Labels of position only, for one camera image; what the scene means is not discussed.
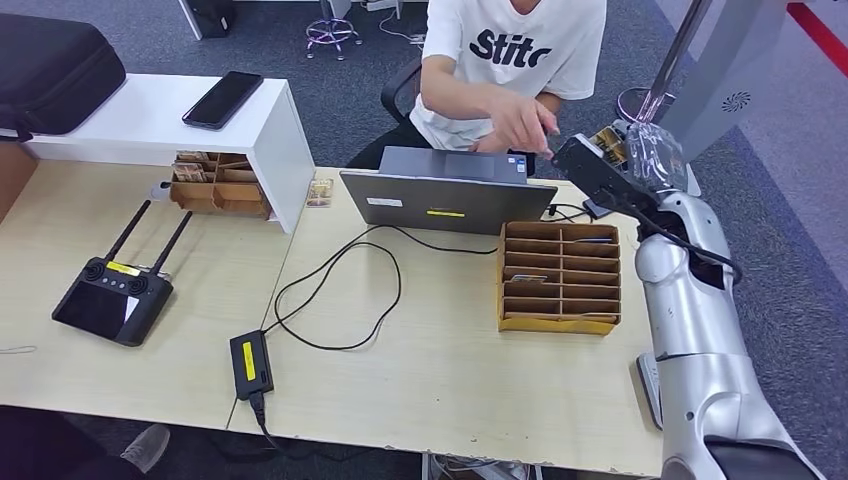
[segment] small box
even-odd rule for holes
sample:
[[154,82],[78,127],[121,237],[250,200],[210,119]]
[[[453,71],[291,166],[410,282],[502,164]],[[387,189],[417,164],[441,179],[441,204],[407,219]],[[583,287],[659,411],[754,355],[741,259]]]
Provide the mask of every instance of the small box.
[[512,222],[498,247],[498,330],[607,335],[621,321],[611,225]]
[[38,162],[23,148],[14,144],[0,144],[0,222],[12,209]]

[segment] plastic bag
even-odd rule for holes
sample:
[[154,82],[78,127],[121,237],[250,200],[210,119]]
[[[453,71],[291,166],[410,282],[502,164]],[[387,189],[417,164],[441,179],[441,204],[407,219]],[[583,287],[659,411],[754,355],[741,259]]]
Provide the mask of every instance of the plastic bag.
[[689,175],[683,148],[665,129],[652,123],[636,122],[627,132],[629,169],[640,183],[652,191],[674,188],[687,191]]

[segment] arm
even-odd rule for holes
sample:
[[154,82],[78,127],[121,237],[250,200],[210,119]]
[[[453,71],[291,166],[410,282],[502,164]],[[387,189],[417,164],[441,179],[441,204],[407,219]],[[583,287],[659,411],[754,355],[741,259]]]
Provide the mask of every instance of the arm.
[[554,115],[562,106],[562,99],[550,92],[542,92],[536,95],[536,101],[545,106]]
[[527,152],[548,150],[545,129],[558,131],[550,107],[497,85],[457,80],[455,68],[456,61],[446,55],[424,58],[421,100],[426,108],[454,120],[491,118],[495,132],[511,148]]
[[[548,110],[554,116],[557,114],[557,112],[560,109],[560,106],[562,105],[562,99],[559,98],[558,96],[554,95],[553,93],[550,93],[550,92],[542,92],[542,93],[536,95],[536,102],[541,104],[546,110]],[[559,133],[559,130],[558,129],[556,129],[556,130],[550,130],[549,129],[548,132]],[[485,137],[481,138],[480,140],[476,141],[474,143],[474,145],[471,146],[470,151],[472,151],[472,152],[498,152],[498,153],[502,153],[502,152],[506,152],[510,148],[512,148],[512,145],[509,143],[509,141],[501,138],[501,136],[498,135],[498,132],[494,131],[494,132],[486,135]],[[550,159],[550,158],[553,157],[553,152],[551,152],[550,149],[548,149],[548,148],[546,148],[545,150],[543,150],[539,153],[541,153],[541,155],[543,157],[547,158],[547,159]]]
[[513,148],[546,151],[543,126],[556,130],[556,117],[541,103],[497,85],[471,85],[454,76],[456,60],[463,52],[463,8],[458,0],[429,2],[421,62],[422,103],[454,120],[491,118],[495,131]]

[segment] remote controller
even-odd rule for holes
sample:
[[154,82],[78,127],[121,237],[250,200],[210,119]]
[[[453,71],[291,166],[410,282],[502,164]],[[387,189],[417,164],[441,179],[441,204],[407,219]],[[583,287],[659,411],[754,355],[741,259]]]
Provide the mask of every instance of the remote controller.
[[645,397],[651,408],[651,416],[654,425],[662,430],[662,402],[660,401],[660,372],[657,370],[657,361],[653,352],[645,352],[636,358],[636,369],[639,370],[639,378],[642,380],[642,388],[645,389]]

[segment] black phone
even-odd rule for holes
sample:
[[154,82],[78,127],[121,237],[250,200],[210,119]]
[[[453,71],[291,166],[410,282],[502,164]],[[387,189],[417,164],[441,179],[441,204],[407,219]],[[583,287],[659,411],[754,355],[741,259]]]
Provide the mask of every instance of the black phone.
[[183,115],[183,123],[192,127],[220,130],[260,84],[260,75],[228,72]]

